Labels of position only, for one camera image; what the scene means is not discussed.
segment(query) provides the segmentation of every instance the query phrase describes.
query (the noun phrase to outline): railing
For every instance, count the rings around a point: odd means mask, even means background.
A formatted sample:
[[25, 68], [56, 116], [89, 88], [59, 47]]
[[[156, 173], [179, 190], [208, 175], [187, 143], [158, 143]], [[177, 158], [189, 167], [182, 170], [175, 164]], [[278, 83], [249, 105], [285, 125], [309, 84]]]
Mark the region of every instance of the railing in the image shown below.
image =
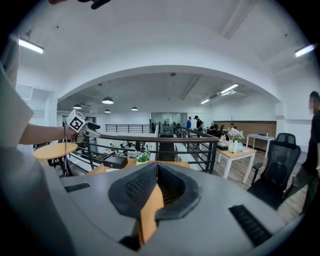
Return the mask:
[[106, 132], [114, 133], [148, 133], [154, 134], [156, 125], [152, 124], [106, 124]]
[[[217, 149], [217, 142], [218, 138], [204, 134], [202, 132], [193, 131], [181, 126], [174, 126], [174, 131], [178, 134], [178, 137], [142, 137], [142, 136], [122, 136], [122, 135], [109, 135], [109, 134], [102, 134], [101, 139], [107, 140], [118, 140], [118, 141], [126, 141], [126, 142], [149, 142], [155, 143], [155, 150], [149, 150], [150, 153], [155, 153], [155, 160], [158, 160], [159, 154], [192, 154], [197, 155], [197, 158], [200, 160], [188, 161], [189, 164], [199, 164], [200, 168], [203, 172], [212, 174], [215, 164], [216, 158], [216, 149]], [[200, 137], [192, 137], [192, 134], [199, 135]], [[160, 143], [180, 143], [187, 145], [187, 151], [159, 151], [159, 144]], [[194, 145], [196, 150], [189, 151], [190, 145]], [[109, 156], [107, 153], [101, 153], [97, 151], [92, 151], [91, 146], [96, 146], [98, 148], [105, 148], [110, 149], [113, 151], [127, 151], [127, 152], [134, 152], [136, 149], [133, 148], [126, 148], [126, 147], [114, 147], [114, 146], [106, 146], [106, 145], [99, 145], [95, 143], [90, 143], [90, 138], [86, 137], [85, 140], [78, 146], [77, 151], [74, 152], [76, 155], [81, 156], [82, 158], [89, 160], [91, 168], [94, 169], [94, 162], [98, 164], [103, 163], [103, 158]]]
[[[202, 171], [212, 174], [215, 165], [217, 142], [219, 138], [206, 134], [202, 131], [188, 129], [176, 124], [173, 125], [173, 134], [175, 134], [177, 138], [189, 138], [187, 142], [181, 142], [186, 147], [186, 151], [189, 154], [192, 154], [195, 160], [197, 158], [201, 160], [196, 160], [195, 164], [198, 164]], [[195, 139], [193, 137], [195, 136], [202, 139], [208, 138], [209, 141], [193, 141], [193, 139]]]

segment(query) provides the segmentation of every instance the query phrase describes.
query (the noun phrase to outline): floor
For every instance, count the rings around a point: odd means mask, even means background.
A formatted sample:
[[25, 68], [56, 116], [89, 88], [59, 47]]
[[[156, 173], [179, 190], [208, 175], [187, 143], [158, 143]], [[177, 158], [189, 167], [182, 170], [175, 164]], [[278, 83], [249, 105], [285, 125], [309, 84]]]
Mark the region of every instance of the floor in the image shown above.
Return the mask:
[[[263, 166], [260, 168], [256, 179], [259, 178], [260, 174], [265, 169], [266, 164], [267, 164], [267, 160], [268, 160], [268, 158], [265, 158], [265, 152], [260, 151], [260, 150], [258, 150], [256, 152], [253, 164], [263, 163]], [[231, 165], [230, 172], [229, 172], [229, 176], [228, 176], [228, 180], [236, 183], [237, 185], [239, 185], [239, 187], [243, 188], [244, 190], [247, 190], [250, 187], [251, 182], [254, 178], [254, 169], [252, 169], [249, 174], [249, 177], [247, 179], [247, 182], [245, 184], [242, 183], [242, 180], [244, 179], [244, 176], [247, 171], [248, 164], [249, 164], [249, 157], [233, 161], [232, 165]], [[217, 175], [217, 176], [222, 177], [224, 174], [225, 166], [226, 166], [226, 160], [223, 157], [221, 157], [220, 163], [217, 163], [217, 162], [214, 163], [213, 175]], [[300, 166], [301, 166], [300, 162], [298, 162], [295, 165], [294, 170], [293, 170], [291, 177], [289, 179], [288, 186], [291, 185], [292, 177], [297, 174]], [[290, 222], [291, 220], [296, 218], [301, 213], [301, 210], [304, 205], [305, 198], [306, 198], [306, 192], [307, 192], [307, 187], [304, 187], [299, 192], [297, 192], [295, 195], [288, 198], [279, 207], [277, 212], [282, 217], [284, 222], [286, 222], [286, 223]]]

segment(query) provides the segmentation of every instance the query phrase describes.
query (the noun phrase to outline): man in blue shirt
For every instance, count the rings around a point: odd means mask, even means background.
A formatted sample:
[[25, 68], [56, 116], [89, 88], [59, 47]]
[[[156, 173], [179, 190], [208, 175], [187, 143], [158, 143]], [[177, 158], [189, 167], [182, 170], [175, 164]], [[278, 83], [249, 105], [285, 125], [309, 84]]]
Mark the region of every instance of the man in blue shirt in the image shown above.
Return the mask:
[[189, 116], [189, 120], [186, 121], [186, 127], [187, 127], [188, 129], [191, 129], [191, 116]]

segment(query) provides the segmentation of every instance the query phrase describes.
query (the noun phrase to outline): white table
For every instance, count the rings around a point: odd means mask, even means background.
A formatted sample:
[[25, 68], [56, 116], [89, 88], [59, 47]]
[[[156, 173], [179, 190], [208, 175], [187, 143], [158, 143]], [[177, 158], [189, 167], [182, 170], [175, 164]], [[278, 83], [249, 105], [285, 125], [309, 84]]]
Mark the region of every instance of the white table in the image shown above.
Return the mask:
[[249, 137], [253, 138], [253, 145], [252, 145], [253, 149], [255, 148], [256, 139], [267, 141], [265, 155], [264, 155], [264, 158], [267, 158], [270, 141], [273, 141], [275, 138], [271, 136], [264, 136], [259, 134], [248, 134], [246, 136], [246, 145], [245, 145], [246, 147], [248, 147]]
[[216, 153], [218, 154], [217, 162], [220, 163], [221, 157], [226, 159], [226, 165], [224, 168], [223, 178], [225, 178], [225, 179], [228, 178], [231, 163], [233, 160], [239, 160], [242, 158], [250, 158], [250, 162], [249, 162], [248, 168], [246, 169], [246, 173], [244, 175], [242, 183], [244, 184], [247, 182], [247, 179], [248, 179], [249, 173], [252, 169], [252, 165], [254, 163], [254, 159], [255, 159], [255, 155], [256, 155], [257, 151], [254, 149], [251, 149], [251, 148], [246, 148], [246, 147], [244, 147], [244, 148], [248, 149], [248, 151], [247, 152], [238, 151], [237, 153], [231, 153], [227, 150], [220, 150], [218, 148], [216, 149]]

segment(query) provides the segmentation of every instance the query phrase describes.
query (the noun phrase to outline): office chair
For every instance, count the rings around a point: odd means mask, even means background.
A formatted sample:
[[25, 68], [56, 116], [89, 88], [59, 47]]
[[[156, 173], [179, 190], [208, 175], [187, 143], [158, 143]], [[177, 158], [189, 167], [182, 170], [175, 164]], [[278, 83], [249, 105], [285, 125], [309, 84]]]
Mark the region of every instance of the office chair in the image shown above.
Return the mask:
[[277, 210], [283, 202], [284, 190], [300, 153], [301, 149], [296, 145], [293, 134], [279, 133], [270, 144], [266, 167], [256, 182], [259, 168], [263, 164], [258, 162], [253, 166], [255, 172], [248, 192]]

